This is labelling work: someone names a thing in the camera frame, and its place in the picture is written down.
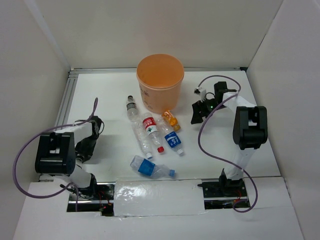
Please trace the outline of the small orange bottle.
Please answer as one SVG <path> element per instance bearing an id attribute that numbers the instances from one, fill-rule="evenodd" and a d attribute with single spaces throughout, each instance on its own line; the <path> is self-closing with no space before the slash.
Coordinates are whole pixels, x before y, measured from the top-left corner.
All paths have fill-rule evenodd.
<path id="1" fill-rule="evenodd" d="M 175 132 L 178 132 L 181 129 L 178 119 L 173 115 L 170 110 L 166 110 L 162 113 L 164 119 L 170 124 Z"/>

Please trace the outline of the blue label white cap bottle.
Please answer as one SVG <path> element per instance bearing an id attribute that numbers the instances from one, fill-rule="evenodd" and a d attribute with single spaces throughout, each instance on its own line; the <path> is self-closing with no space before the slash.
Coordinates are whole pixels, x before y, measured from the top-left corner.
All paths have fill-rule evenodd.
<path id="1" fill-rule="evenodd" d="M 162 116 L 156 120 L 156 124 L 161 134 L 164 136 L 164 139 L 167 142 L 168 146 L 178 155 L 182 156 L 184 153 L 182 142 L 171 125 Z"/>

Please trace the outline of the crushed blue label bottle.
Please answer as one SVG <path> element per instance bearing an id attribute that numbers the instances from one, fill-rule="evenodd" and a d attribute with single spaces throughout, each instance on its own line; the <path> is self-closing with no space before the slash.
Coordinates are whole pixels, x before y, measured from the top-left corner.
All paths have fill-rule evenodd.
<path id="1" fill-rule="evenodd" d="M 137 173 L 152 179 L 174 178 L 176 173 L 175 170 L 170 169 L 166 165 L 154 164 L 138 155 L 132 159 L 130 167 Z"/>

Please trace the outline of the black cap clear bottle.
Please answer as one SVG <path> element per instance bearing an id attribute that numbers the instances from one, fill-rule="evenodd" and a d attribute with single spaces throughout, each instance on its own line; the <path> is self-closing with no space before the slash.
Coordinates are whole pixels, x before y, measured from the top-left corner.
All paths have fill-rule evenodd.
<path id="1" fill-rule="evenodd" d="M 126 113 L 131 122 L 136 122 L 140 119 L 140 112 L 138 110 L 136 101 L 132 95 L 127 97 L 126 101 Z"/>

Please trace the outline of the clear unlabelled bottle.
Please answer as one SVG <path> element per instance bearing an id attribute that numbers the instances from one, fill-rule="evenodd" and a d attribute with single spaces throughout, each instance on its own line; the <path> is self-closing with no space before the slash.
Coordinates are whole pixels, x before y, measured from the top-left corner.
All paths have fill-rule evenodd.
<path id="1" fill-rule="evenodd" d="M 153 158 L 152 145 L 144 129 L 144 126 L 141 122 L 134 121 L 131 123 L 131 128 L 142 153 L 145 155 L 147 160 L 151 160 Z"/>

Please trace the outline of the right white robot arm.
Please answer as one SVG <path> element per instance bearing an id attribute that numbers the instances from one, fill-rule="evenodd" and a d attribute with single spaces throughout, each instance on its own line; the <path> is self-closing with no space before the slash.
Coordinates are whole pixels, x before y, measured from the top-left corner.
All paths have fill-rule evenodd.
<path id="1" fill-rule="evenodd" d="M 225 81 L 214 84 L 213 98 L 206 97 L 206 90 L 197 87 L 194 90 L 200 100 L 192 104 L 191 124 L 200 124 L 223 101 L 219 109 L 229 108 L 234 114 L 232 130 L 233 142 L 238 150 L 231 160 L 232 164 L 224 168 L 218 179 L 217 191 L 223 196 L 230 196 L 234 191 L 239 193 L 243 185 L 243 170 L 246 169 L 251 157 L 268 139 L 267 109 L 257 106 L 239 96 L 239 91 L 229 89 Z"/>

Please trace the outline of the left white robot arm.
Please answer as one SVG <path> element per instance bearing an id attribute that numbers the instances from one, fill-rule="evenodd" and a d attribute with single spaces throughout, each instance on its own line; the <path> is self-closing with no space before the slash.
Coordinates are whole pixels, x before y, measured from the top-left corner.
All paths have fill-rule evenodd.
<path id="1" fill-rule="evenodd" d="M 94 199 L 99 193 L 96 177 L 85 171 L 82 164 L 93 156 L 103 130 L 104 122 L 94 116 L 80 126 L 74 125 L 41 134 L 35 171 L 75 183 L 83 198 Z"/>

